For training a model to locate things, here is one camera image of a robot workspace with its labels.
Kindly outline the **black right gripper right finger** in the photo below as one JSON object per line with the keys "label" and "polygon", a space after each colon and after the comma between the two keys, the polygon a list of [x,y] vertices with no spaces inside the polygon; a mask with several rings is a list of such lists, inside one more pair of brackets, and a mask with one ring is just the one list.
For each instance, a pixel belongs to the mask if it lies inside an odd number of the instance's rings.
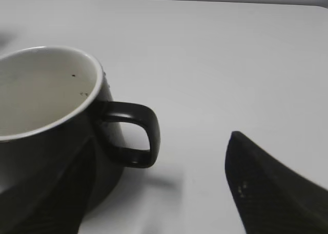
{"label": "black right gripper right finger", "polygon": [[327,189],[242,132],[231,133],[224,169],[246,233],[327,233]]}

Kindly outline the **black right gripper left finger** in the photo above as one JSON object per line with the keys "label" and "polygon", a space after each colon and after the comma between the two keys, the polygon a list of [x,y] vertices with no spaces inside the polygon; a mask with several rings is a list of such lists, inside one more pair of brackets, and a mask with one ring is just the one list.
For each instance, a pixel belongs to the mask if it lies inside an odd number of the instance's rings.
{"label": "black right gripper left finger", "polygon": [[88,138],[47,196],[15,226],[15,233],[78,233],[95,178],[95,146]]}

